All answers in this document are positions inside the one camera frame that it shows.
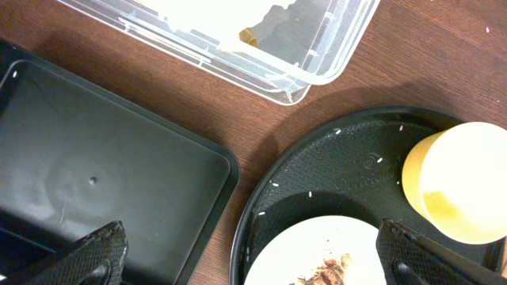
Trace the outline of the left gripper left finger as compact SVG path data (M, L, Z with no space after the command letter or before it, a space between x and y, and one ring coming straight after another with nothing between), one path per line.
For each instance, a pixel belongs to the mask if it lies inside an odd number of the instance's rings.
M79 285L122 283L128 239L120 221L113 221L66 248L9 274L11 285Z

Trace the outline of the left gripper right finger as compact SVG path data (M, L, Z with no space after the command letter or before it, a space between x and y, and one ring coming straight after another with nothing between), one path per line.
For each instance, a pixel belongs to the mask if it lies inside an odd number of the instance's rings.
M388 218L375 246L388 284L506 285L500 274Z

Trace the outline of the food scraps pile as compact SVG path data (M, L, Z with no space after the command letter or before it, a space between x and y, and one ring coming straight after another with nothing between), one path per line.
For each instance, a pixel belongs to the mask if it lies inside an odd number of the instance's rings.
M354 264L350 254L341 256L340 260L324 260L323 265L314 270L314 275L309 278L298 278L296 285L345 285L345 273Z

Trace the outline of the yellow bowl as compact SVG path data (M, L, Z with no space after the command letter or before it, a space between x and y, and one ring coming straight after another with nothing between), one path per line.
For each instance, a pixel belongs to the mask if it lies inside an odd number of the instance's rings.
M422 139L402 167L410 206L442 234L479 245L506 235L506 130L462 123Z

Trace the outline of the grey plate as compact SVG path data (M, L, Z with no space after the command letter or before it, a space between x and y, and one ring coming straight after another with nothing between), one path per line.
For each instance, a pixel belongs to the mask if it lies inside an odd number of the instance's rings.
M247 285L295 284L309 279L324 260L354 260L345 284L385 284L375 242L379 230L359 219L328 215L310 218L284 230L251 263Z

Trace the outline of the gold brown snack wrapper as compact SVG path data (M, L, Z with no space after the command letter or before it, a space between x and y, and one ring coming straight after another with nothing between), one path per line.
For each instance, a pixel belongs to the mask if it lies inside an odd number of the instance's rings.
M248 45L255 47L255 48L259 48L257 38L250 28L243 29L238 34L238 38L245 44L248 44Z

